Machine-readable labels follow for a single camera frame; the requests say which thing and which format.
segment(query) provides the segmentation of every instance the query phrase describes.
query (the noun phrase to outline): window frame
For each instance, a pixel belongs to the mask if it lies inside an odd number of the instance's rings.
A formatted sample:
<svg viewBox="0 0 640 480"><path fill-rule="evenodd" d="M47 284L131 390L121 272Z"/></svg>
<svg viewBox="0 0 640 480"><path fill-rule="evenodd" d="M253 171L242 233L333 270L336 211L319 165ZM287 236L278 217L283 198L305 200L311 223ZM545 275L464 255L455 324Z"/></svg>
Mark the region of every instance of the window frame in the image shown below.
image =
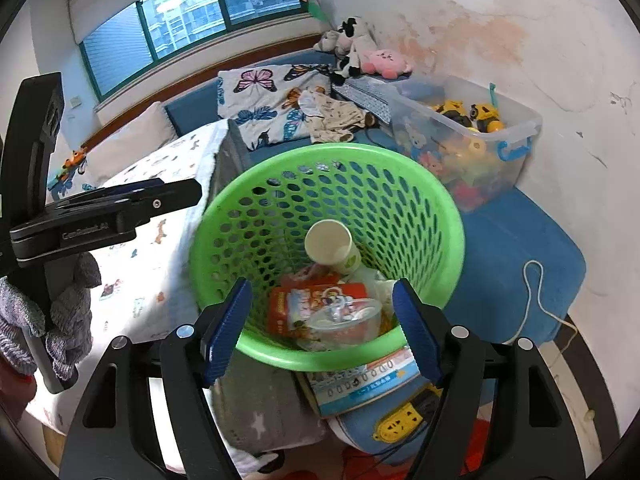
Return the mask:
<svg viewBox="0 0 640 480"><path fill-rule="evenodd" d="M222 12L222 18L225 22L225 30L221 30L220 32L216 32L211 34L210 36L206 36L204 38L200 38L199 40L193 41L193 43L186 44L168 54L166 56L158 57L158 53L153 44L153 40L151 38L151 33L149 32L149 26L146 22L146 16L144 10L142 8L142 0L135 1L136 9L138 11L138 19L140 20L140 26L142 27L143 34L145 35L146 46L149 49L149 53L151 54L152 61L148 65L144 66L137 72L133 73L119 84L114 86L108 92L103 94L100 91L100 87L98 86L98 81L95 78L94 71L91 67L91 63L89 61L89 56L87 55L86 49L84 47L84 40L78 44L80 49L80 54L82 57L82 62L84 63L84 68L89 76L89 82L91 83L92 88L94 89L94 93L99 103L106 101L109 97L114 95L116 92L119 92L122 88L130 84L132 81L135 81L144 73L149 72L157 66L162 65L165 61L171 59L172 57L179 56L180 54L185 53L192 48L195 48L203 43L207 43L207 41L212 41L222 36L226 36L227 34L231 34L233 32L237 32L243 28L252 27L254 25L258 25L259 23L270 22L272 20L276 20L278 18L283 18L286 16L295 16L296 14L304 14L308 11L308 3L300 1L300 8L298 9L287 9L282 10L281 12L274 12L273 14L265 14L264 16L259 16L258 18L252 18L250 20L245 20L243 22L238 22L233 24L231 22L231 17L229 15L229 11L226 7L226 0L218 0L218 5L220 6L220 11Z"/></svg>

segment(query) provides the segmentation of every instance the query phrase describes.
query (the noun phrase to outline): gray glove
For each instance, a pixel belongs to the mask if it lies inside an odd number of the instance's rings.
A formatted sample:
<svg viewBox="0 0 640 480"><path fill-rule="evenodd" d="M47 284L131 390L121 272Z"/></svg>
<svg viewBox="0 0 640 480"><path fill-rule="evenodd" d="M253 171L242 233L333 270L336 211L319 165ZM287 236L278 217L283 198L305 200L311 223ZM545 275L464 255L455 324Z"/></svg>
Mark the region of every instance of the gray glove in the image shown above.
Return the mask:
<svg viewBox="0 0 640 480"><path fill-rule="evenodd" d="M51 303L54 328L46 334L45 346L56 375L67 380L74 365L88 355L92 346L90 288L101 284L100 269L89 253L80 254L73 282ZM41 337L45 319L39 307L20 290L0 280L0 352L21 374L33 375L36 364L22 334L22 328Z"/></svg>

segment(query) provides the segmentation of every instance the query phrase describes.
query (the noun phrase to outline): green laundry basket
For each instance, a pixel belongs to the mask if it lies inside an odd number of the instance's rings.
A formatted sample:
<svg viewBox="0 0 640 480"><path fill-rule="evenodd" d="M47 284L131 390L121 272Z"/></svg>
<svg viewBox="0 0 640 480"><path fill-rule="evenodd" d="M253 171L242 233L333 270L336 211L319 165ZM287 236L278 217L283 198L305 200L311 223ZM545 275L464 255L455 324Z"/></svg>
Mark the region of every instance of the green laundry basket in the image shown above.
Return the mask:
<svg viewBox="0 0 640 480"><path fill-rule="evenodd" d="M292 150L251 168L209 205L190 254L200 308L219 303L236 278L252 282L254 304L236 348L298 371L343 370L406 344L399 326L354 348L306 352L265 330L270 290L309 263L305 234L318 220L349 227L369 267L408 278L420 298L443 308L465 251L458 210L444 186L398 153L359 144Z"/></svg>

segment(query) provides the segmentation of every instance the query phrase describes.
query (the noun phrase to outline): black baseboard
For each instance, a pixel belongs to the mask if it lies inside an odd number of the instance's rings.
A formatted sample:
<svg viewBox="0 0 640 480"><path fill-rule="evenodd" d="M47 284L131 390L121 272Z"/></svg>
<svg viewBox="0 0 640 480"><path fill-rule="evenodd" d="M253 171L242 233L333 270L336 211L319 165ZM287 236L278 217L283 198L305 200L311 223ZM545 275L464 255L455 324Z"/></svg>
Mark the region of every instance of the black baseboard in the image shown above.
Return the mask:
<svg viewBox="0 0 640 480"><path fill-rule="evenodd" d="M569 316L566 320L573 323ZM573 333L573 330L561 325L554 340L558 348L563 348ZM581 334L574 338L562 357L571 369L587 406L595 412L593 423L602 459L606 460L620 441L620 427L604 377Z"/></svg>

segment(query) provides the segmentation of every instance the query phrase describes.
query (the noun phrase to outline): white cable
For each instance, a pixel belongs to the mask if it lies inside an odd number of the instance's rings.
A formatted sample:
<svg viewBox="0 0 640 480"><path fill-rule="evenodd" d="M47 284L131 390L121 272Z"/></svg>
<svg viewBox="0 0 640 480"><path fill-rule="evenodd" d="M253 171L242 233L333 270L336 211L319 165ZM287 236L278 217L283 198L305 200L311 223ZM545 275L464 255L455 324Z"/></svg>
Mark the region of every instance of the white cable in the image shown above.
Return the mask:
<svg viewBox="0 0 640 480"><path fill-rule="evenodd" d="M550 316L553 319L555 319L558 323L561 323L564 326L569 327L571 330L574 331L574 334L569 338L569 341L567 342L567 344L564 345L564 348L562 348L562 350L558 354L558 357L556 357L555 360L549 365L549 368L551 368L551 367L553 367L553 365L556 364L556 361L558 361L560 356L564 353L564 351L567 348L569 348L569 345L571 344L571 342L578 335L578 328L577 328L577 326L566 322L564 319L560 319L558 316L556 316L556 314L553 314L552 312L549 312L548 310L545 310L545 308L542 306L542 302L540 301L540 293L542 292L542 280L545 277L545 267L537 260L529 260L522 267L522 277L524 278L524 284L527 287L527 306L525 306L525 308L524 308L524 317L522 318L522 323L518 327L518 330L516 331L516 333L514 334L514 336L511 339L505 341L502 344L504 344L504 345L513 344L514 341L516 341L516 339L519 338L520 333L522 332L522 329L524 328L524 325L527 322L527 318L529 317L529 307L531 305L531 286L529 285L529 278L527 277L527 267L529 267L530 264L535 264L535 265L540 267L540 281L538 282L538 294L536 295L536 299L538 300L538 306L540 307L540 310L542 312L544 312L545 314L547 314L548 316Z"/></svg>

